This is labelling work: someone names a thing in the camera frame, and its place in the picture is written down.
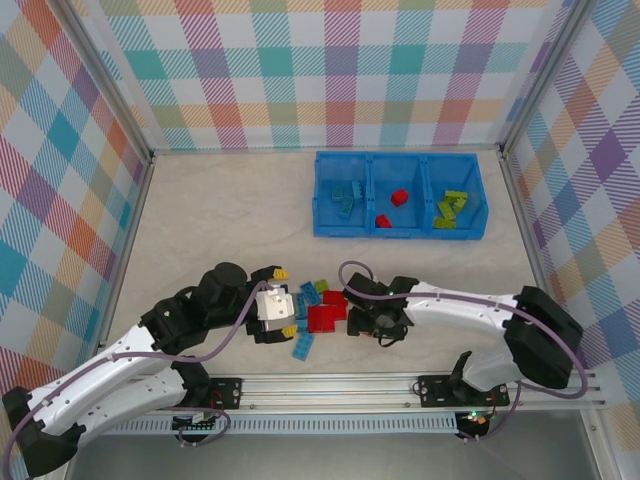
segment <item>enclosure wall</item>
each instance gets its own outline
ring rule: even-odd
[[[160,149],[495,144],[572,0],[74,0]]]
[[[640,2],[601,0],[511,152],[555,297],[640,466]]]
[[[0,0],[0,396],[93,353],[144,165],[46,2]]]

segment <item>blue plastic bin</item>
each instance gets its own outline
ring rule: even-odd
[[[318,152],[313,197],[313,234],[322,237],[366,237],[371,230],[369,170],[366,152]],[[331,199],[336,182],[351,187],[357,180],[363,201],[354,203],[351,215],[339,215],[340,202]]]
[[[489,218],[487,197],[482,185],[478,158],[473,154],[438,153],[428,154],[426,166],[433,193],[435,215],[439,215],[438,202],[444,200],[445,190],[467,192],[467,203],[456,215],[455,229],[433,228],[429,238],[442,240],[478,240],[484,235]]]
[[[391,203],[391,195],[401,188],[409,193],[409,200],[396,207]],[[371,154],[371,196],[374,200],[372,236],[424,238],[426,227],[433,223],[433,206],[423,155]],[[378,215],[386,215],[392,228],[376,227]]]
[[[460,153],[318,152],[315,163],[313,233],[324,237],[434,238],[477,240],[485,232],[489,207],[478,159]],[[339,216],[331,199],[335,182],[358,180],[363,201],[351,216]],[[404,188],[406,204],[396,207],[391,195]],[[438,202],[446,190],[465,191],[467,203],[456,216],[455,229],[433,228]],[[375,217],[386,215],[391,228],[377,228]]]

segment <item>red lego brick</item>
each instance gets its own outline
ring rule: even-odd
[[[326,290],[322,294],[322,303],[325,305],[337,305],[339,307],[347,306],[347,299],[342,296],[342,292],[336,290]]]
[[[391,228],[391,222],[386,215],[378,215],[376,217],[376,227],[378,228]]]
[[[393,203],[396,207],[404,205],[405,203],[407,203],[407,200],[409,200],[409,193],[404,188],[396,190],[391,195],[391,203]]]
[[[336,320],[347,318],[347,308],[337,305],[318,305],[307,309],[309,333],[331,333],[336,331]]]

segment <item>robotic arm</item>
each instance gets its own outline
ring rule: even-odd
[[[292,335],[283,333],[287,328],[282,323],[283,317],[293,313],[286,286],[251,293],[259,281],[273,277],[275,268],[254,272],[248,280],[239,266],[221,263],[197,287],[158,302],[138,325],[78,369],[32,391],[16,387],[7,392],[2,400],[12,430],[31,416],[16,437],[29,474],[55,470],[79,447],[148,411],[209,406],[209,375],[204,367],[171,363],[171,356],[202,343],[210,329],[244,322],[256,343],[290,340]],[[498,304],[531,312],[573,352],[582,336],[582,328],[534,287],[525,287],[519,295],[496,297],[442,290],[408,277],[396,277],[386,286],[356,273],[343,295],[354,305],[349,312],[349,335],[368,333],[393,343],[402,340],[410,326],[441,324],[494,337],[495,348],[463,353],[449,377],[447,388],[464,405],[473,405],[497,385],[523,378],[548,388],[567,386],[572,360],[538,327],[497,308]],[[460,300],[451,300],[452,296]],[[276,327],[269,328],[269,323]],[[148,356],[127,357],[128,352]],[[90,365],[95,368],[78,376]],[[130,383],[150,369],[160,373]],[[68,388],[51,398],[52,392],[74,377]]]

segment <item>beige floor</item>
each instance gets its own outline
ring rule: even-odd
[[[326,278],[339,288],[338,265],[357,259],[378,278],[414,276],[451,289],[519,292],[533,277],[495,152],[479,153],[489,202],[487,232],[477,242],[315,238],[311,229],[313,152],[161,156],[109,335],[115,341],[159,299],[197,284],[221,261],[247,272],[271,264],[291,274],[291,291]],[[255,345],[244,329],[207,364],[212,373],[339,373],[450,370],[463,351],[486,338],[446,327],[414,327],[383,349],[365,337],[316,335],[306,362],[294,342]],[[212,331],[191,352],[212,350],[226,334]]]

